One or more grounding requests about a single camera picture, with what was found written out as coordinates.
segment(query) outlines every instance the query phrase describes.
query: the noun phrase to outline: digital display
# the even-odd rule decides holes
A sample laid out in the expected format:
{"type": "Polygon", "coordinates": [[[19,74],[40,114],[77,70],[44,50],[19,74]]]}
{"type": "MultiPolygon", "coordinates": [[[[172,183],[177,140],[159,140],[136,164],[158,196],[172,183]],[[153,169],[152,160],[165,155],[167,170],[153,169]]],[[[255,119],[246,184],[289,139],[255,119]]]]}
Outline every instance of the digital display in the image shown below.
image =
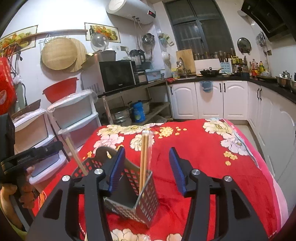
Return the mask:
{"type": "Polygon", "coordinates": [[[152,17],[156,17],[156,14],[154,13],[154,12],[151,12],[150,10],[149,10],[149,12],[148,12],[148,15],[150,15],[150,16],[152,16],[152,17]]]}

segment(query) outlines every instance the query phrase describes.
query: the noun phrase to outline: chopstick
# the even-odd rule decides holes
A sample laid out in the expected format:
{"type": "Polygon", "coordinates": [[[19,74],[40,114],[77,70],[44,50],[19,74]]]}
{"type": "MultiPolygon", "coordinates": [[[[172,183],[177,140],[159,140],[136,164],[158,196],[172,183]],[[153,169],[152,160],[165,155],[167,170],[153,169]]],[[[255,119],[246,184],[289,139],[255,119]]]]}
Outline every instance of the chopstick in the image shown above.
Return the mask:
{"type": "Polygon", "coordinates": [[[143,185],[142,189],[146,183],[146,176],[147,176],[147,159],[148,159],[148,144],[149,144],[149,135],[145,136],[145,152],[144,152],[144,167],[143,167],[143,185]]]}
{"type": "Polygon", "coordinates": [[[144,174],[143,171],[144,171],[144,156],[145,156],[144,154],[145,154],[145,135],[142,135],[139,193],[142,191],[142,187],[143,187],[143,174],[144,174]]]}
{"type": "Polygon", "coordinates": [[[69,137],[66,137],[65,139],[65,142],[67,143],[72,155],[73,155],[73,158],[74,160],[76,161],[77,165],[79,166],[79,168],[81,169],[82,173],[86,176],[87,175],[87,170],[84,168],[82,162],[80,161],[80,158],[78,157],[77,153],[76,153],[76,150],[74,148],[74,146],[72,145],[69,137]]]}

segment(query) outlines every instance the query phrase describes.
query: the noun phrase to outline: blue plastic bag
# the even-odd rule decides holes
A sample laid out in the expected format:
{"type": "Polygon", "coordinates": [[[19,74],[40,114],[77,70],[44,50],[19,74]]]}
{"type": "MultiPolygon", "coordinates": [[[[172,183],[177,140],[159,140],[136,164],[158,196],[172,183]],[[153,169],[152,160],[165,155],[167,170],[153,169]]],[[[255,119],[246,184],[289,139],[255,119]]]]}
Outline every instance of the blue plastic bag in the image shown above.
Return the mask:
{"type": "Polygon", "coordinates": [[[201,88],[204,92],[209,93],[213,90],[213,81],[200,81],[201,88]]]}

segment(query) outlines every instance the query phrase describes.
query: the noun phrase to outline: faucet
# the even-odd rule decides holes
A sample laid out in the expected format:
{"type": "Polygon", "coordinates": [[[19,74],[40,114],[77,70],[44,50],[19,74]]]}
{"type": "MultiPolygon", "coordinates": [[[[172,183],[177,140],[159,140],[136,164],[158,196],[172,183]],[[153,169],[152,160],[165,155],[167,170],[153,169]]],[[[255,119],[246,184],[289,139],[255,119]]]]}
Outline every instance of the faucet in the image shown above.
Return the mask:
{"type": "Polygon", "coordinates": [[[187,77],[188,77],[188,76],[187,76],[187,71],[188,71],[188,70],[185,68],[184,61],[183,61],[183,59],[180,57],[180,58],[179,58],[179,61],[177,61],[177,67],[180,68],[181,66],[183,66],[184,77],[187,78],[187,77]]]}

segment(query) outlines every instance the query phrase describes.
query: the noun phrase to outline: red plastic basin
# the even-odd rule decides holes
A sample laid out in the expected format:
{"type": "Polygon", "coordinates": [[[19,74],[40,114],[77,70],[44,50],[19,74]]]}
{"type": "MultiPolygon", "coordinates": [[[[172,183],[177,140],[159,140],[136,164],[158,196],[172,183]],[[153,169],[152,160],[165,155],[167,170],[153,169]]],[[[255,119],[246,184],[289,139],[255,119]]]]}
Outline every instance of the red plastic basin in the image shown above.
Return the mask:
{"type": "Polygon", "coordinates": [[[77,80],[78,78],[76,77],[62,80],[44,89],[42,94],[45,94],[49,102],[53,104],[61,98],[75,93],[77,80]]]}

